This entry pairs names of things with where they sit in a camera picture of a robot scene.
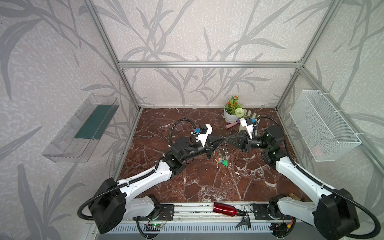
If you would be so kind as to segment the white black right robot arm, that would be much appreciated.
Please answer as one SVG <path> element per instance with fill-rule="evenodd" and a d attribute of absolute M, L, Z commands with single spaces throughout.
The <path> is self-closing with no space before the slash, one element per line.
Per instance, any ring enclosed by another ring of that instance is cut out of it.
<path fill-rule="evenodd" d="M 345 189 L 333 189 L 295 163 L 280 148 L 281 144 L 286 143 L 280 127 L 271 126 L 262 136 L 252 136 L 247 131 L 241 131 L 226 140 L 243 152 L 264 149 L 264 161 L 310 198 L 311 202 L 305 203 L 291 197 L 278 197 L 276 204 L 281 214 L 314 226 L 327 240 L 341 239 L 360 227 L 356 207 L 347 200 L 351 194 Z"/>

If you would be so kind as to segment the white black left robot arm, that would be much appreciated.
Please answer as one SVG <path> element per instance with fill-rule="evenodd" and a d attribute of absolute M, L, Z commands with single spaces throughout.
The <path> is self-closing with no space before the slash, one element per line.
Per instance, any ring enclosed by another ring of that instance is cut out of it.
<path fill-rule="evenodd" d="M 203 154 L 211 157 L 224 140 L 209 137 L 204 144 L 201 141 L 192 144 L 188 138 L 178 138 L 154 167 L 127 179 L 105 180 L 85 204 L 99 233 L 111 231 L 124 218 L 147 217 L 159 211 L 161 205 L 155 197 L 139 198 L 139 195 L 180 174 L 187 160 Z"/>

